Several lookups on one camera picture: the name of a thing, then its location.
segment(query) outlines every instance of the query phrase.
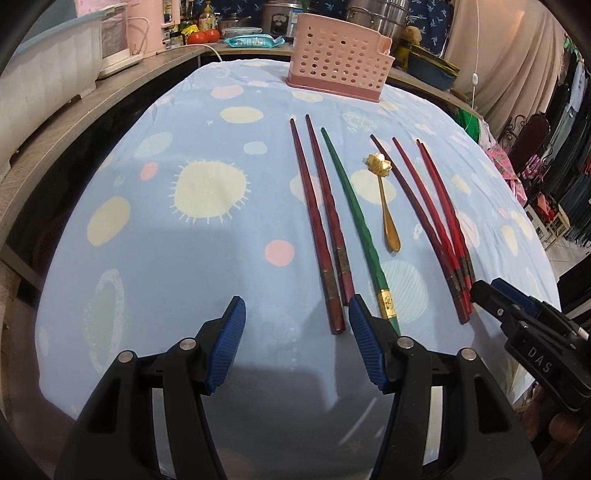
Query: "blue gripper pad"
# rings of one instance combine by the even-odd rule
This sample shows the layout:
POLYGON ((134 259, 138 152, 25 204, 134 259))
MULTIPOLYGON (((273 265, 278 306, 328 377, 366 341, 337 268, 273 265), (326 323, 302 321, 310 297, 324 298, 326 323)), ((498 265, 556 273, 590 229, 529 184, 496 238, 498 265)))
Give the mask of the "blue gripper pad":
POLYGON ((384 351, 371 328, 369 322, 371 318, 361 296, 355 295, 349 303, 349 323, 369 379, 378 386, 380 391, 384 391, 388 386, 384 351))
POLYGON ((498 291, 506 295, 511 301, 519 305, 527 315, 536 318, 540 312, 540 308, 535 300, 528 297, 525 293, 515 288, 510 283, 507 283, 502 278, 496 278, 491 282, 491 287, 495 287, 498 291))
POLYGON ((246 304, 240 297, 236 298, 238 301, 234 304, 232 310, 226 311, 224 314, 224 317, 228 319, 209 355, 209 371, 205 386, 212 393, 226 379, 244 331, 246 304))

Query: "gold spoon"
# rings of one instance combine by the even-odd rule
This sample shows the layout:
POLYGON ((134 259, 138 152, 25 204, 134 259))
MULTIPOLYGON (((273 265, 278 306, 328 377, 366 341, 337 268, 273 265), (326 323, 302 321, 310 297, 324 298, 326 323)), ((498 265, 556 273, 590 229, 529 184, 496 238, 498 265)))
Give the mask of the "gold spoon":
POLYGON ((387 177, 390 174, 392 166, 381 153, 369 155, 365 164, 368 166, 369 171, 378 178, 379 196, 382 200, 382 215, 384 217, 384 236, 386 238, 386 246, 391 252, 397 253, 400 251, 400 238, 396 231, 394 221, 392 220, 392 215, 390 215, 390 211, 388 210, 388 202, 386 201, 386 194, 384 192, 384 182, 382 181, 383 177, 387 177))

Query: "chopstick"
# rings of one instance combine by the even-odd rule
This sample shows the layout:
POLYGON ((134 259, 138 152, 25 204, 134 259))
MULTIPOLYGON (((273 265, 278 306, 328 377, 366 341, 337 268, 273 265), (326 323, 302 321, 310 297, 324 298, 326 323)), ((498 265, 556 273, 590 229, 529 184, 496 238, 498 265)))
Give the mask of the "chopstick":
POLYGON ((437 232, 437 236, 439 237, 439 241, 441 242, 441 245, 443 247, 443 252, 444 252, 444 254, 447 255, 447 257, 450 261, 450 264, 452 266, 454 275, 457 278, 458 283, 460 284, 460 288, 462 289, 462 301, 464 302, 464 310, 466 312, 470 312, 472 307, 471 307, 471 302, 470 302, 470 295, 468 293, 468 290, 466 289, 464 274, 463 274, 462 268, 460 266, 460 262, 458 260, 458 257, 452 247, 452 243, 450 242, 450 239, 447 236, 447 232, 445 230, 445 226, 443 225, 443 222, 441 221, 441 217, 439 216, 439 212, 437 211, 437 208, 435 207, 435 204, 433 203, 433 200, 431 199, 431 196, 429 195, 429 192, 427 191, 427 189, 423 183, 423 180, 421 179, 421 177, 417 173, 417 170, 414 168, 413 162, 411 162, 410 158, 408 158, 408 155, 406 155, 406 152, 402 148, 402 145, 400 145, 400 143, 398 142, 396 137, 392 137, 392 141, 394 142, 394 145, 396 145, 398 152, 400 152, 400 156, 402 157, 402 159, 404 160, 404 163, 406 164, 408 170, 410 171, 410 174, 413 177, 414 183, 417 185, 418 191, 421 193, 421 197, 423 197, 423 201, 425 202, 425 205, 427 206, 427 210, 429 212, 429 215, 431 216, 433 223, 435 224, 435 230, 437 232))
POLYGON ((326 129, 321 128, 320 132, 326 142, 326 147, 329 149, 330 158, 335 164, 337 175, 339 176, 340 184, 343 187, 347 203, 349 204, 349 210, 353 217, 353 223, 357 230, 357 235, 361 241, 361 247, 363 248, 363 254, 365 256, 365 262, 368 265, 369 276, 374 287, 375 295, 378 300, 378 306, 382 318, 389 320, 390 324, 394 327, 396 332, 400 335, 400 325, 398 324, 398 316, 396 315, 396 308, 394 307, 394 301, 392 300, 392 294, 388 287, 388 280, 382 270, 382 265, 379 262, 379 255, 375 249, 374 242, 371 238, 371 233, 365 223, 363 212, 359 206, 355 191, 349 181, 347 172, 343 168, 343 164, 335 150, 335 146, 332 144, 330 137, 326 129))
POLYGON ((421 204, 419 203, 410 186, 400 173, 398 167, 392 161, 392 158, 390 158, 390 155, 388 155, 388 152, 385 151, 384 147, 380 144, 380 142, 377 138, 375 138, 374 135, 371 135, 371 139, 376 145, 376 147, 378 147, 378 150, 384 156, 384 158, 386 158, 386 160, 388 160, 392 165, 392 173, 394 174, 400 186, 402 187, 404 193, 408 197, 408 200, 410 201, 415 211, 415 214, 417 215, 418 220, 421 223, 421 226, 423 227, 423 230, 425 230, 425 234, 427 235, 429 242, 431 243, 431 247, 433 248, 433 251, 435 252, 435 255, 439 261, 441 270, 443 271, 443 275, 445 276, 445 279, 447 281, 447 286, 449 287, 449 291, 452 294, 453 303, 456 307, 457 316, 460 319, 460 323, 466 323, 468 321, 468 315, 462 302, 462 289, 460 288, 460 284, 458 283, 457 278, 453 274, 453 269, 450 260, 443 253, 443 247, 441 246, 441 243, 437 238, 435 230, 433 230, 433 227, 431 226, 431 223, 429 222, 429 219, 427 218, 427 215, 425 214, 423 207, 421 207, 421 204))
POLYGON ((310 142, 312 143, 312 152, 314 153, 316 170, 318 170, 318 178, 320 180, 324 205, 326 206, 330 240, 335 254, 337 274, 339 276, 340 298, 343 305, 347 306, 349 300, 355 295, 355 288, 353 286, 353 276, 351 275, 349 257, 347 256, 347 247, 345 246, 345 237, 340 229, 339 214, 336 211, 335 199, 330 189, 329 176, 326 173, 324 160, 322 159, 322 153, 320 152, 320 146, 318 145, 318 139, 314 133, 314 127, 312 126, 312 120, 309 115, 306 115, 306 124, 308 125, 308 134, 310 135, 310 142))
POLYGON ((447 226, 450 230, 452 235, 452 242, 454 243, 454 248, 456 249, 456 254, 459 257, 460 265, 462 266, 462 270, 465 275, 466 279, 466 288, 469 290, 472 284, 476 281, 474 276, 474 268, 472 267, 472 260, 470 259, 470 252, 466 246, 466 239, 464 238, 464 234, 462 233, 462 229, 460 227, 460 222, 457 219, 456 209, 453 206, 452 199, 443 184, 443 180, 441 179, 441 175, 437 171, 435 167, 435 163, 427 150, 427 147, 420 141, 417 140, 417 145, 419 150, 421 151, 421 155, 423 156, 423 160, 425 162, 425 166, 427 167, 427 171, 431 176, 433 184, 435 185, 435 190, 437 191, 437 195, 439 197, 439 201, 441 202, 441 206, 443 208, 443 213, 445 214, 447 226))
POLYGON ((343 333, 345 331, 345 319, 340 305, 335 272, 333 271, 329 247, 326 243, 326 235, 324 234, 324 228, 322 227, 322 218, 320 217, 320 211, 318 210, 318 204, 316 203, 316 196, 314 195, 310 172, 308 171, 306 164, 304 149, 301 146, 300 136, 298 135, 296 123, 293 118, 290 119, 290 125, 291 135, 294 139, 295 153, 300 166, 301 181, 304 186, 304 195, 306 197, 308 216, 310 217, 310 225, 312 227, 316 258, 318 260, 318 267, 322 278, 322 286, 324 287, 324 298, 329 317, 330 331, 333 335, 337 335, 338 333, 343 333))

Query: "green chopstick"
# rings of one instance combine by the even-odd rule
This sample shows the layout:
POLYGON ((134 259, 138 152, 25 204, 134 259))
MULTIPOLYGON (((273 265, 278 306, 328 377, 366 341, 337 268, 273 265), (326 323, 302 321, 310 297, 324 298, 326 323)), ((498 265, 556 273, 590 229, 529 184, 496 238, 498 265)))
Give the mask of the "green chopstick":
POLYGON ((398 318, 396 317, 396 311, 394 309, 394 302, 392 301, 390 288, 388 287, 388 280, 386 280, 386 275, 384 275, 382 265, 379 262, 378 252, 375 249, 374 242, 371 238, 371 233, 369 232, 369 229, 365 223, 365 218, 363 217, 363 212, 361 211, 361 207, 359 206, 359 202, 355 196, 355 191, 353 190, 351 182, 347 176, 347 172, 345 172, 345 168, 343 167, 343 164, 337 155, 335 147, 330 141, 330 137, 326 132, 326 129, 321 128, 320 131, 322 132, 326 146, 329 149, 330 157, 335 164, 337 175, 339 176, 340 183, 345 192, 345 197, 347 198, 347 203, 349 204, 349 209, 353 215, 353 222, 355 224, 357 234, 359 235, 359 239, 361 240, 363 254, 365 255, 365 261, 367 262, 369 268, 369 275, 371 277, 372 285, 374 286, 374 290, 378 298, 380 311, 382 315, 390 321, 396 332, 400 335, 400 327, 398 325, 398 318))

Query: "rice cooker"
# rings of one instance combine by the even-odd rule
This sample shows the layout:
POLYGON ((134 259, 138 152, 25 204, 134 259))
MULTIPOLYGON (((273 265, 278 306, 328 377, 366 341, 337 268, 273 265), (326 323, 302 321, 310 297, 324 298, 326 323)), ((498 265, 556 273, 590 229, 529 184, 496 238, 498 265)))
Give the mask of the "rice cooker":
POLYGON ((273 37, 296 36, 297 17, 303 12, 301 2, 269 0, 262 7, 262 31, 273 37))

